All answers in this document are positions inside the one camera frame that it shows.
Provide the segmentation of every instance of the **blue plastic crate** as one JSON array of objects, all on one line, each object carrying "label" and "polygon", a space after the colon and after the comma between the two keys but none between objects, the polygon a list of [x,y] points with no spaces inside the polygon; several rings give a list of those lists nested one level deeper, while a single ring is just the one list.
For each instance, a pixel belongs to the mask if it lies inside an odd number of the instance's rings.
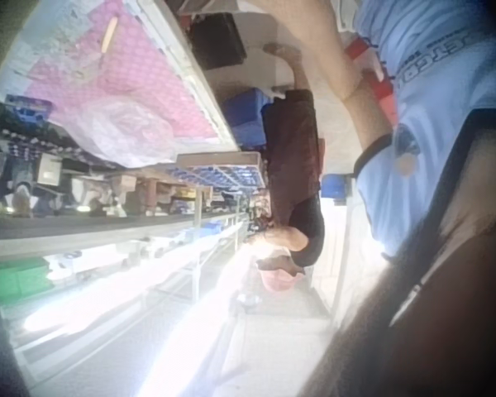
[{"label": "blue plastic crate", "polygon": [[324,175],[322,178],[322,197],[326,199],[346,199],[346,177],[338,174]]},{"label": "blue plastic crate", "polygon": [[261,90],[252,88],[222,105],[224,118],[239,146],[262,146],[266,144],[261,109],[272,99]]}]

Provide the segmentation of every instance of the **floor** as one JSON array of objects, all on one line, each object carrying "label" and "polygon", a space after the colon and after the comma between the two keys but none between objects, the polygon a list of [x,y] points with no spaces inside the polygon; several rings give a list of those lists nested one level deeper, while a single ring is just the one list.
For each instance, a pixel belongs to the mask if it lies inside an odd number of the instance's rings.
[{"label": "floor", "polygon": [[[247,88],[257,87],[271,95],[272,87],[291,84],[293,76],[289,67],[261,49],[264,44],[276,41],[300,46],[289,31],[266,14],[236,13],[234,18],[247,58],[243,65],[206,73],[219,102]],[[348,43],[351,37],[343,36],[343,40]],[[355,160],[360,155],[360,144],[349,114],[331,92],[314,59],[305,49],[303,64],[314,93],[318,133],[327,142],[324,173],[351,173]]]}]

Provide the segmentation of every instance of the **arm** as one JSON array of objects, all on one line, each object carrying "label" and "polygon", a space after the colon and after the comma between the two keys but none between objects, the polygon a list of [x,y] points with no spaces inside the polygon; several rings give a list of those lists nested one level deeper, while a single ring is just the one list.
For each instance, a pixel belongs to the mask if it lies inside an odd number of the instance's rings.
[{"label": "arm", "polygon": [[332,91],[349,112],[362,150],[390,134],[392,127],[388,118],[373,90],[345,53],[338,33],[335,31],[331,36],[327,33],[323,41],[312,45],[311,49]]},{"label": "arm", "polygon": [[266,232],[257,233],[248,239],[249,243],[268,242],[274,246],[284,246],[290,251],[301,251],[308,244],[308,237],[296,227],[275,227]]}]

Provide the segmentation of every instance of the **person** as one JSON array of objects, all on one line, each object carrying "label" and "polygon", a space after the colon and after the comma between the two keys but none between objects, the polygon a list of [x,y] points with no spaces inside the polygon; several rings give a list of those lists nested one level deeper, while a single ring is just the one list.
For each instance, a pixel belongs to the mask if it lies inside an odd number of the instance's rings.
[{"label": "person", "polygon": [[351,115],[389,259],[300,395],[496,395],[496,26],[475,0],[354,0],[354,30],[393,82],[393,130],[328,0],[250,1],[310,49]]},{"label": "person", "polygon": [[322,154],[301,52],[274,43],[265,45],[264,51],[284,60],[294,76],[293,89],[262,110],[272,216],[265,224],[273,226],[248,238],[250,244],[263,242],[274,248],[256,264],[266,289],[277,292],[301,280],[322,251]]}]

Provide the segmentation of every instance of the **metal shelving unit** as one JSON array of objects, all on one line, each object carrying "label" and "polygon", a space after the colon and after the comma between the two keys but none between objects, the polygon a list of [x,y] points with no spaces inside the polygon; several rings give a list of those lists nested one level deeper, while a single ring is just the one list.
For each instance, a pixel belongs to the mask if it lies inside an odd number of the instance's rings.
[{"label": "metal shelving unit", "polygon": [[[235,219],[235,213],[203,214],[203,221]],[[0,261],[162,236],[200,225],[193,215],[151,218],[0,218]]]}]

